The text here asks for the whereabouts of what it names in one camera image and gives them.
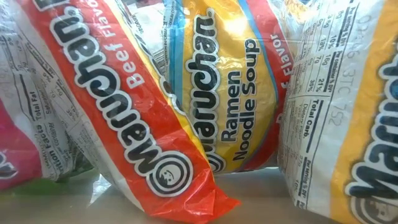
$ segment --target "plastic wrapper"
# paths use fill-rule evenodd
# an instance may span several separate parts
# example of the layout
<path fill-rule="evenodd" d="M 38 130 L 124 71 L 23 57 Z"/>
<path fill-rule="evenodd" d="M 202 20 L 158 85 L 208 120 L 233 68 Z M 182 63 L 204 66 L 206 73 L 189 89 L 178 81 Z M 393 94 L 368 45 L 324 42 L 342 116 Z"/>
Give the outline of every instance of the plastic wrapper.
<path fill-rule="evenodd" d="M 293 59 L 269 1 L 164 1 L 166 77 L 213 172 L 263 166 Z"/>
<path fill-rule="evenodd" d="M 232 209 L 203 147 L 118 1 L 3 1 L 70 139 L 149 215 L 205 222 Z"/>
<path fill-rule="evenodd" d="M 295 58 L 301 34 L 304 27 L 304 22 L 313 16 L 315 10 L 311 7 L 314 1 L 301 0 L 269 0 L 273 11 L 280 21 L 280 27 L 287 37 L 290 52 Z"/>
<path fill-rule="evenodd" d="M 92 168 L 57 118 L 29 67 L 8 13 L 0 13 L 0 190 L 32 179 L 58 181 Z"/>
<path fill-rule="evenodd" d="M 165 7 L 162 0 L 122 0 L 132 22 L 134 35 L 145 40 L 148 52 L 160 74 L 165 75 L 163 50 L 163 18 Z"/>
<path fill-rule="evenodd" d="M 280 133 L 290 194 L 341 223 L 397 223 L 398 2 L 313 8 Z"/>

